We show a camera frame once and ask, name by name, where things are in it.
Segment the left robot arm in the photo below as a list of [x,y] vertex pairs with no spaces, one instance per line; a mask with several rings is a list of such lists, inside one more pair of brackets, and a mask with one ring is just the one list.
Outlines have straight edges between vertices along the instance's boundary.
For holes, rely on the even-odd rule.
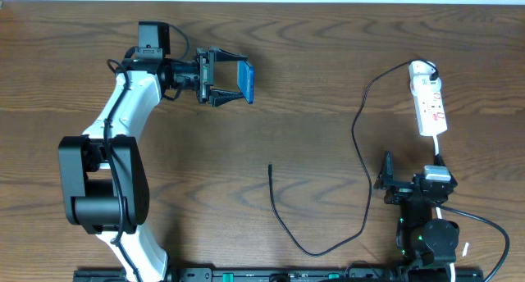
[[120,270],[77,270],[75,281],[177,281],[178,271],[147,222],[150,193],[138,142],[166,91],[196,93],[219,107],[253,103],[255,70],[243,54],[197,49],[193,59],[171,57],[172,25],[138,24],[138,43],[122,61],[107,60],[116,85],[97,120],[58,146],[67,220],[102,240]]

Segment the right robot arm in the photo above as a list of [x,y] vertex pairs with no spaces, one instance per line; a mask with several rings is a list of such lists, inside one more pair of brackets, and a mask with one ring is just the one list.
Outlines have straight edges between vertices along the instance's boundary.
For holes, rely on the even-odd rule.
[[438,207],[456,186],[439,155],[410,181],[400,181],[394,177],[390,152],[384,152],[374,188],[386,192],[384,203],[400,207],[396,244],[404,256],[404,264],[397,268],[402,281],[457,280],[459,226],[445,220]]

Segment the blue Samsung Galaxy smartphone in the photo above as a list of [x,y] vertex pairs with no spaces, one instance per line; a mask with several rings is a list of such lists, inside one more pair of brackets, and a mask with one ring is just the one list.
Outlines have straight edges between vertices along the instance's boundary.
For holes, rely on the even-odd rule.
[[254,100],[255,70],[249,61],[237,63],[237,86],[246,102],[252,104]]

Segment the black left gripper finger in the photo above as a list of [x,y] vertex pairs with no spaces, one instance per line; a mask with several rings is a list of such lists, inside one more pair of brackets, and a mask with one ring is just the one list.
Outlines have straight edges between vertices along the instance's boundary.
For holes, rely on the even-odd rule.
[[211,89],[209,94],[209,103],[213,107],[219,107],[228,102],[244,98],[241,92],[232,92],[222,89]]
[[210,47],[209,52],[214,55],[214,61],[216,62],[248,60],[248,57],[243,54],[228,52],[219,47]]

